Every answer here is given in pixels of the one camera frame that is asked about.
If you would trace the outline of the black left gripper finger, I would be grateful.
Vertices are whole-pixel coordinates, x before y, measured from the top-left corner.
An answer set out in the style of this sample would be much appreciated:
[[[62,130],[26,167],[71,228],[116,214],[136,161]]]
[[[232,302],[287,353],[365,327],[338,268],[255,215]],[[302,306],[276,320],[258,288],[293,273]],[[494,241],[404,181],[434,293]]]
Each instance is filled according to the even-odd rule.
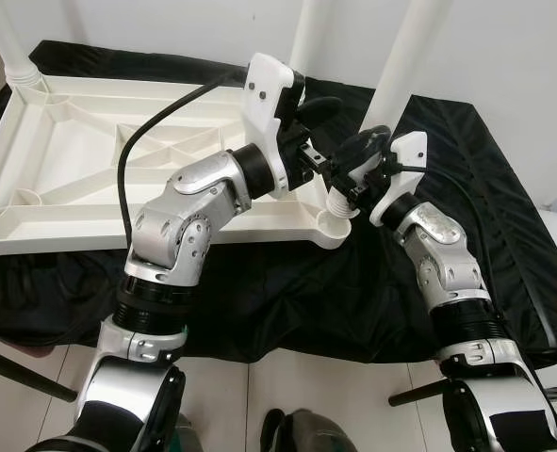
[[[390,126],[378,125],[338,143],[331,148],[327,177],[364,180],[366,173],[377,167],[380,154],[389,148],[391,134]]]
[[[297,107],[297,121],[304,128],[319,128],[341,112],[344,103],[337,96],[305,100]]]

